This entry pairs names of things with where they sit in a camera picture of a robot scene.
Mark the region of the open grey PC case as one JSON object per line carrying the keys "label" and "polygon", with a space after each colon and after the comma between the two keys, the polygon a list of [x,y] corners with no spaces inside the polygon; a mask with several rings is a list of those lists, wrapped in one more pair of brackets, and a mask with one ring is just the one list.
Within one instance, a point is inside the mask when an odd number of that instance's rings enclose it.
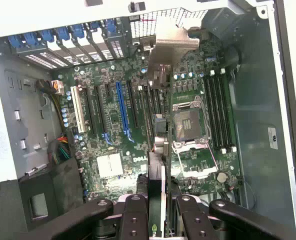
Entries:
{"label": "open grey PC case", "polygon": [[[264,216],[296,240],[296,110],[291,109],[284,70],[280,26],[281,2],[276,0],[0,0],[0,240],[51,240],[66,226],[101,212],[117,200],[97,197],[28,231],[19,181],[46,167],[59,165],[60,137],[65,133],[51,81],[59,71],[128,59],[139,46],[156,45],[156,31],[185,28],[192,39],[216,37],[222,44],[225,78],[233,114],[233,129],[242,185],[228,193],[182,193],[171,182],[169,232],[157,240],[187,240],[176,199],[188,195],[208,213],[214,200],[227,200]],[[113,59],[106,43],[105,20],[114,19],[115,36],[124,36],[128,57]],[[89,22],[100,21],[97,32]],[[71,25],[82,24],[84,38],[72,35]],[[70,40],[58,39],[56,28],[67,27]],[[52,30],[54,42],[40,31]],[[39,45],[26,43],[24,33],[35,32]],[[11,52],[8,36],[20,35],[22,48],[45,48],[67,64],[45,69]],[[268,127],[276,129],[278,150],[270,148]]]}

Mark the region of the round coin cell battery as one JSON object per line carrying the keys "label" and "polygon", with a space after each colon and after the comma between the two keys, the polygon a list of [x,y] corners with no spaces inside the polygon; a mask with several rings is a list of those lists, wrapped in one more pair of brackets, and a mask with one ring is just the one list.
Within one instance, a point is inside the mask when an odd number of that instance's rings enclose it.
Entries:
{"label": "round coin cell battery", "polygon": [[221,184],[224,184],[228,180],[228,178],[229,176],[222,171],[218,171],[215,176],[215,179]]}

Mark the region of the green Dell motherboard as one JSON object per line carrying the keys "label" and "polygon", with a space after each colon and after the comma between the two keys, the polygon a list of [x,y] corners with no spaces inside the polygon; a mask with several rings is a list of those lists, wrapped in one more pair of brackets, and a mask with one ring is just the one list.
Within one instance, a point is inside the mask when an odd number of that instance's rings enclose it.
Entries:
{"label": "green Dell motherboard", "polygon": [[[126,59],[107,61],[85,66],[76,66],[58,71],[55,76],[64,85],[64,95],[58,101],[62,116],[64,134],[60,137],[63,146],[58,149],[59,155],[54,157],[58,162],[63,158],[72,156],[76,159],[83,188],[83,199],[91,201],[98,197],[117,200],[123,194],[144,193],[148,183],[149,151],[146,126],[139,93],[139,85],[148,88],[150,114],[152,121],[153,145],[155,131],[162,133],[166,121],[161,114],[164,111],[162,93],[152,88],[148,79],[148,57],[150,48],[154,45],[139,46],[133,56]],[[225,75],[222,68],[224,61],[221,41],[214,36],[200,42],[197,49],[187,52],[173,68],[173,104],[192,101],[200,95],[205,104],[206,118],[210,126],[204,77],[219,77]],[[238,189],[243,181],[241,176],[239,156],[234,131],[234,119],[231,109],[228,83],[225,78],[225,88],[228,101],[228,113],[233,143],[232,152],[229,148],[214,148],[211,127],[209,145],[214,154],[219,170],[228,175],[225,183],[216,180],[216,173],[206,178],[184,178],[177,156],[173,153],[171,160],[171,182],[184,194],[195,196],[214,194],[227,198],[228,193]],[[135,106],[138,117],[138,128],[134,127],[131,102],[129,98],[127,81],[131,81]],[[116,82],[121,82],[128,127],[135,143],[128,140],[124,134],[120,105],[118,101]],[[106,98],[105,84],[109,84],[111,97]],[[79,89],[81,105],[87,131],[79,133],[71,87]],[[99,105],[94,92],[94,86],[99,86],[106,133],[103,133],[99,117]],[[92,134],[89,115],[86,109],[86,100],[83,88],[88,88],[91,97],[96,135]],[[97,157],[119,153],[123,175],[110,178],[100,178]]]}

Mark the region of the perforated metal slot cover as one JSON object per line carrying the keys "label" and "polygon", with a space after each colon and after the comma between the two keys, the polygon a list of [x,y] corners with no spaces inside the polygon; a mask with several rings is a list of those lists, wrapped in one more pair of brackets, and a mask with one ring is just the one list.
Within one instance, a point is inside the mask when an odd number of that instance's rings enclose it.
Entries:
{"label": "perforated metal slot cover", "polygon": [[11,53],[47,70],[58,70],[68,65],[49,53],[45,48],[10,47]]}
{"label": "perforated metal slot cover", "polygon": [[114,60],[129,57],[128,45],[123,35],[108,37],[106,45]]}

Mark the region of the silver chipset heatsink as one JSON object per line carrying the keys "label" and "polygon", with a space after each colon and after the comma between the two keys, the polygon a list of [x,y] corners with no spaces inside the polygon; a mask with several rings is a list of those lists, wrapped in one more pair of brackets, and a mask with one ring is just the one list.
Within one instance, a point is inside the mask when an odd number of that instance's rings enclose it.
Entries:
{"label": "silver chipset heatsink", "polygon": [[123,175],[121,156],[119,153],[103,155],[96,158],[101,179]]}

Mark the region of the white power connector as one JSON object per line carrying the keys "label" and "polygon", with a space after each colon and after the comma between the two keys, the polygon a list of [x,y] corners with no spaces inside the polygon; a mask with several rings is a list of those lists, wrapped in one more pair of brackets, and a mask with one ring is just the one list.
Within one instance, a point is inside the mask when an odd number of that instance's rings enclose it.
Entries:
{"label": "white power connector", "polygon": [[65,91],[64,91],[64,84],[60,80],[52,80],[51,81],[51,86],[53,89],[55,89],[55,94],[63,96]]}

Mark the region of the white expansion slot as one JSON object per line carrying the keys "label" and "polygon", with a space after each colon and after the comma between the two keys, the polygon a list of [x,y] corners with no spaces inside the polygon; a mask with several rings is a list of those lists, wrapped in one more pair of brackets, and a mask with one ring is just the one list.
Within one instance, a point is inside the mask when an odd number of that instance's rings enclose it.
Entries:
{"label": "white expansion slot", "polygon": [[82,99],[80,97],[80,91],[76,86],[70,87],[71,97],[74,107],[74,113],[76,118],[77,129],[79,133],[85,133],[87,131],[87,127],[85,124]]}

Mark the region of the white certification sticker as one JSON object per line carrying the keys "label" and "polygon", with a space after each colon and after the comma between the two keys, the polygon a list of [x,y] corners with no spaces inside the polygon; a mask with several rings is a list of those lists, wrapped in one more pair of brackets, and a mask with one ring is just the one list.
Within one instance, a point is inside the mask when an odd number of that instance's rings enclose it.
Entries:
{"label": "white certification sticker", "polygon": [[269,139],[269,145],[271,149],[278,150],[278,140],[277,140],[277,132],[274,127],[268,127],[268,139]]}

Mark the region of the blue slot retention clip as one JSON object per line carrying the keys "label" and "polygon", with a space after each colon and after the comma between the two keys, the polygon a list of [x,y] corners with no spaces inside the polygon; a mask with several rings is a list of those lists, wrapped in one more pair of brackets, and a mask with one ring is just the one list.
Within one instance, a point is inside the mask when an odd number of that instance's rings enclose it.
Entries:
{"label": "blue slot retention clip", "polygon": [[100,21],[91,21],[88,23],[89,30],[93,32],[97,32],[98,29],[100,29],[101,27],[102,27],[102,24]]}
{"label": "blue slot retention clip", "polygon": [[81,23],[71,25],[71,31],[74,38],[82,39],[85,37],[84,28]]}
{"label": "blue slot retention clip", "polygon": [[23,46],[23,42],[21,40],[20,35],[8,36],[8,41],[13,48],[21,48]]}
{"label": "blue slot retention clip", "polygon": [[44,41],[53,43],[55,41],[53,31],[51,29],[44,29],[41,30],[40,35]]}
{"label": "blue slot retention clip", "polygon": [[23,34],[23,37],[26,41],[27,44],[32,45],[32,46],[38,46],[39,40],[37,37],[37,34],[35,32],[27,32]]}
{"label": "blue slot retention clip", "polygon": [[65,41],[70,40],[70,33],[69,33],[68,28],[66,26],[57,27],[55,29],[55,31],[57,34],[57,38],[59,40],[65,40]]}
{"label": "blue slot retention clip", "polygon": [[116,35],[116,22],[114,18],[109,18],[104,20],[106,35],[108,38],[114,37]]}

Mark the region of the blue expansion slot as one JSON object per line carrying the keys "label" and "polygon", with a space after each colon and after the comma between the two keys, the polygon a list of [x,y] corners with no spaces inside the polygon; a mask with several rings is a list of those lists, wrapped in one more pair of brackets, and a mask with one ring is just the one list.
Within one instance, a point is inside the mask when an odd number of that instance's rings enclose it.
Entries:
{"label": "blue expansion slot", "polygon": [[130,142],[135,143],[134,139],[132,138],[131,131],[128,125],[127,111],[126,111],[126,105],[125,105],[125,100],[123,95],[122,84],[120,81],[117,81],[115,85],[116,85],[116,93],[117,93],[119,107],[120,107],[120,115],[121,115],[123,132],[127,136]]}

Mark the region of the CPU socket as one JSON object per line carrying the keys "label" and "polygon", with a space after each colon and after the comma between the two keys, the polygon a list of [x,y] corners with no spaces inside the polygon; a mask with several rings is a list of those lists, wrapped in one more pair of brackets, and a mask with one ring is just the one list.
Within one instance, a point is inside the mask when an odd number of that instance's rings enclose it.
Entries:
{"label": "CPU socket", "polygon": [[206,107],[200,95],[193,100],[172,105],[174,137],[172,147],[176,154],[209,148],[211,129]]}

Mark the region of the black plastic drive shroud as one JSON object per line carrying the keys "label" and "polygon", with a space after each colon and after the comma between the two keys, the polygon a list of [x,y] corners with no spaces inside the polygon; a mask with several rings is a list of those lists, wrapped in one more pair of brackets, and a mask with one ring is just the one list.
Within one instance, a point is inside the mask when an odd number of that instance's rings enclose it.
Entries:
{"label": "black plastic drive shroud", "polygon": [[28,231],[84,203],[83,187],[75,158],[21,178],[19,189]]}

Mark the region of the black RAM slot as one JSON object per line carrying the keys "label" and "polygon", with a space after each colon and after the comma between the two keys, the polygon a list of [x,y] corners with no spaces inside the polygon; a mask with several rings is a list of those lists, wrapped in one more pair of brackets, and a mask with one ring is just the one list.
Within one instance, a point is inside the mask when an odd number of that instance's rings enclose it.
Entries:
{"label": "black RAM slot", "polygon": [[223,146],[228,148],[230,146],[230,130],[229,130],[229,119],[227,117],[227,108],[225,102],[225,91],[223,89],[222,82],[218,76],[213,78],[213,84],[216,91],[216,102],[218,104],[218,112],[220,118],[220,127],[221,133],[223,137]]}
{"label": "black RAM slot", "polygon": [[220,150],[225,148],[224,137],[221,128],[221,120],[220,115],[217,108],[217,99],[216,99],[216,91],[213,86],[213,78],[211,76],[208,77],[208,94],[209,94],[209,102],[210,102],[210,115],[211,115],[211,124],[212,124],[212,136],[215,148]]}
{"label": "black RAM slot", "polygon": [[225,85],[225,75],[220,75],[218,77],[219,85],[220,85],[220,93],[223,103],[223,116],[224,116],[224,125],[226,130],[226,147],[229,148],[230,152],[232,152],[232,147],[235,146],[233,142],[232,130],[230,125],[230,117],[229,117],[229,108],[228,108],[228,99],[227,99],[227,91]]}
{"label": "black RAM slot", "polygon": [[210,128],[211,128],[211,138],[213,141],[214,148],[216,150],[219,150],[221,147],[221,138],[220,138],[220,133],[219,133],[218,124],[217,124],[216,111],[214,108],[215,105],[212,98],[209,77],[205,76],[203,79],[203,82],[204,82],[204,90],[205,90],[209,122],[210,122]]}

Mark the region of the long black expansion slot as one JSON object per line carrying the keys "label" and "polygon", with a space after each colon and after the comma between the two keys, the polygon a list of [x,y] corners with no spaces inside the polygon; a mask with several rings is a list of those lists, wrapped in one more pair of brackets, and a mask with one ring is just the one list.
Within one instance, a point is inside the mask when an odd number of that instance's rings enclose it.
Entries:
{"label": "long black expansion slot", "polygon": [[152,117],[151,117],[148,87],[139,85],[138,90],[139,90],[140,99],[141,99],[143,118],[145,123],[145,131],[147,136],[147,144],[148,144],[149,151],[152,152],[154,150],[154,141],[153,141],[154,134],[152,131]]}
{"label": "long black expansion slot", "polygon": [[126,85],[127,85],[128,95],[129,95],[129,99],[130,99],[133,125],[135,128],[138,128],[139,127],[138,114],[137,114],[136,102],[135,102],[135,97],[134,97],[134,92],[133,92],[133,87],[132,87],[131,81],[127,80]]}
{"label": "long black expansion slot", "polygon": [[86,105],[88,118],[89,118],[89,122],[90,122],[90,129],[91,129],[92,134],[95,136],[97,134],[96,125],[95,125],[95,115],[94,115],[94,109],[93,109],[93,105],[92,105],[90,92],[87,87],[83,88],[83,95],[85,98],[85,105]]}
{"label": "long black expansion slot", "polygon": [[106,133],[106,124],[105,124],[105,121],[104,121],[103,104],[102,104],[102,100],[101,100],[100,88],[97,85],[94,86],[94,94],[95,94],[96,99],[97,99],[98,114],[99,114],[100,122],[101,122],[101,125],[102,125],[102,130],[103,130],[103,133]]}

